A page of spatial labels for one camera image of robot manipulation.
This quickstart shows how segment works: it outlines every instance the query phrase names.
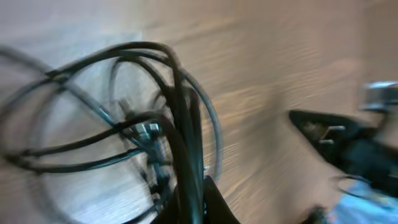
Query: wood grain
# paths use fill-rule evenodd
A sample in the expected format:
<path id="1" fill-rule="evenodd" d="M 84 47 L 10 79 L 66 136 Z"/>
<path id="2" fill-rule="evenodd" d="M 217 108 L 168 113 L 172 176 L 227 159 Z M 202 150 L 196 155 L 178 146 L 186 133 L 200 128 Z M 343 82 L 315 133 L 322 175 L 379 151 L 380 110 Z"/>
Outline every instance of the wood grain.
<path id="1" fill-rule="evenodd" d="M 328 181 L 337 171 L 314 155 L 292 129 L 286 111 L 357 114 L 364 71 L 363 10 L 361 0 L 16 0 L 2 3 L 0 39 L 54 67 L 127 39 L 172 46 L 220 117 L 225 148 L 218 185 L 234 214 L 242 223 L 295 223 L 314 203 L 332 207 L 339 194 Z M 74 44 L 79 47 L 71 49 Z M 123 87 L 132 101 L 145 99 L 144 90 L 152 85 L 137 74 L 139 84 L 132 81 L 130 86 L 134 90 Z M 2 85 L 4 94 L 28 81 L 10 77 L 0 75 L 1 83 L 13 83 L 12 88 Z M 102 82 L 99 77 L 87 75 L 81 83 L 89 88 L 93 78 Z M 101 96 L 100 89 L 90 92 Z M 72 105 L 66 101 L 62 108 Z M 48 144 L 105 127 L 76 108 L 54 116 L 59 123 L 50 128 Z M 204 130 L 210 139 L 210 129 Z M 46 161 L 87 161 L 114 154 L 118 146 L 110 139 Z M 26 179 L 31 174 L 1 167 L 0 222 L 55 223 L 35 205 L 39 200 L 29 196 L 32 184 Z M 123 163 L 81 174 L 46 175 L 44 183 L 66 215 L 84 223 L 121 223 L 149 206 L 147 189 L 131 169 Z"/>

